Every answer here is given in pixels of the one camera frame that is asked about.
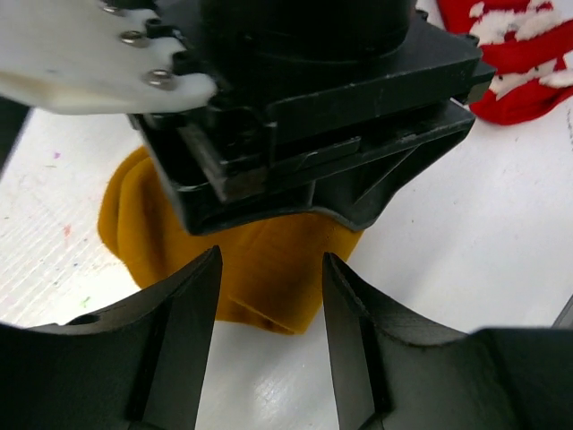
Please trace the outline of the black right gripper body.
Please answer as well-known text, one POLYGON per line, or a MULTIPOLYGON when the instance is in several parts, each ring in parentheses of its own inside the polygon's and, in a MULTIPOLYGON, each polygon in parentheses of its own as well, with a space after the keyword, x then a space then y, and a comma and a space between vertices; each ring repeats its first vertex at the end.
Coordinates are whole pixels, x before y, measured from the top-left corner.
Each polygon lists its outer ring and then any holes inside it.
POLYGON ((367 137, 474 115, 495 70, 412 1, 152 1, 217 84, 134 115, 175 214, 204 235, 312 212, 315 183, 378 158, 367 137))

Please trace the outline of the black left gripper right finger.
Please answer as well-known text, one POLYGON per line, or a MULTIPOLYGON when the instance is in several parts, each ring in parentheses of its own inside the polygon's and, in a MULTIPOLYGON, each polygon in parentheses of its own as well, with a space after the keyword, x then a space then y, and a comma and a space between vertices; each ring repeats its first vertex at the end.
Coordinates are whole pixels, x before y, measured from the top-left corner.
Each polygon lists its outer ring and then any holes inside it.
POLYGON ((572 333, 456 331, 323 258, 330 368, 343 429, 569 429, 572 333))

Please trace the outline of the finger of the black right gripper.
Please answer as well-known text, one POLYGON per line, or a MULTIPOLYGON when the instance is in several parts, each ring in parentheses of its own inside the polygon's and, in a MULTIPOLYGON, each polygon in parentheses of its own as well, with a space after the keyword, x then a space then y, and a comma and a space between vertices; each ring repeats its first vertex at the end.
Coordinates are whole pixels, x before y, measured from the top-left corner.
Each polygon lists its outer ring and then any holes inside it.
POLYGON ((446 117, 402 128, 392 137, 367 137, 378 143, 378 158, 315 183, 312 212, 353 231, 370 227, 394 195, 468 135, 472 116, 446 117))

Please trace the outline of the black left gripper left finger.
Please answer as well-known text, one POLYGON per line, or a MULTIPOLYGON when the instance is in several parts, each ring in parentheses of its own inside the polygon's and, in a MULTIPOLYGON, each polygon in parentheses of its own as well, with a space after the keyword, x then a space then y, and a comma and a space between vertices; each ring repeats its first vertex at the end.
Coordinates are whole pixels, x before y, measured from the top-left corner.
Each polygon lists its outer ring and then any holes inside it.
POLYGON ((222 256, 67 324, 1 327, 4 429, 192 429, 222 256))

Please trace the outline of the mustard yellow striped sock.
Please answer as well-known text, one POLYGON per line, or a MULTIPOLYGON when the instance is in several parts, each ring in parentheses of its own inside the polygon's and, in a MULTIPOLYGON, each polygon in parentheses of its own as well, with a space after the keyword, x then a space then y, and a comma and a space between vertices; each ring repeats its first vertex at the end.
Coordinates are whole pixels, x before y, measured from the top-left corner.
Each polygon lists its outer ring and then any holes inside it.
POLYGON ((192 236, 181 226, 144 148, 111 177, 98 233, 140 288, 173 275, 213 246, 222 253, 220 321, 296 335, 322 305, 325 253, 347 260, 362 234, 315 213, 300 213, 192 236))

